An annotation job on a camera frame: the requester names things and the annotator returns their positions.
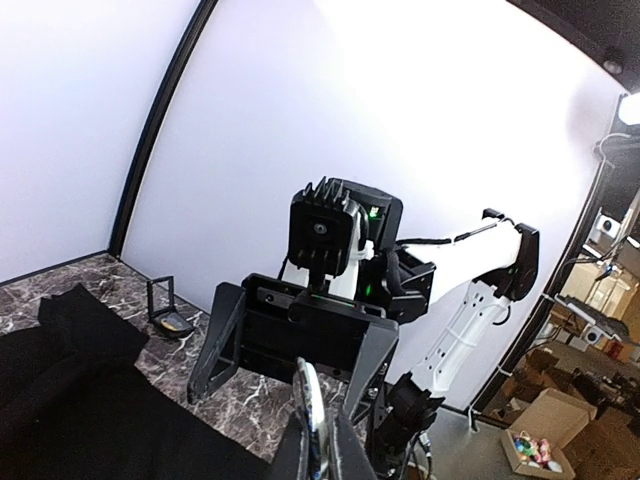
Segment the black t-shirt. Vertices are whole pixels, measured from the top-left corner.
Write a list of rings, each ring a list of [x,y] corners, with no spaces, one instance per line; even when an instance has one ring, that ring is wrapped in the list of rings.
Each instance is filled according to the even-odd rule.
[[[148,336],[85,287],[1,339],[5,479],[259,479],[267,463],[165,396],[136,362]]]

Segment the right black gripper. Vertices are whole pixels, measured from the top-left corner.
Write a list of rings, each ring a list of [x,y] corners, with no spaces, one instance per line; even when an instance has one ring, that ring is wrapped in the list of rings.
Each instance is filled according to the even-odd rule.
[[[332,378],[350,380],[344,411],[358,423],[362,397],[396,348],[398,324],[379,306],[323,296],[261,274],[249,275],[242,286],[222,282],[215,289],[187,383],[188,402],[211,396],[239,366],[290,383],[295,360],[302,357]],[[289,417],[269,478],[306,478],[306,424],[300,414]]]

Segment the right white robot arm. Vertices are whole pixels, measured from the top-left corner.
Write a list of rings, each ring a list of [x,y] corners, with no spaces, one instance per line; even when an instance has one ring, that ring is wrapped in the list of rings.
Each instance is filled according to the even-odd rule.
[[[279,275],[215,290],[187,398],[239,369],[291,384],[271,479],[402,478],[486,329],[536,281],[536,229],[486,209],[462,234],[399,239],[402,212],[323,178],[292,198]]]

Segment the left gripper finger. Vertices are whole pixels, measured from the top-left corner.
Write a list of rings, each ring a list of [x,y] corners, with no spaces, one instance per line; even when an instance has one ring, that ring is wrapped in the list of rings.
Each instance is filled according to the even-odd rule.
[[[375,480],[376,474],[344,410],[336,410],[329,423],[329,478]]]

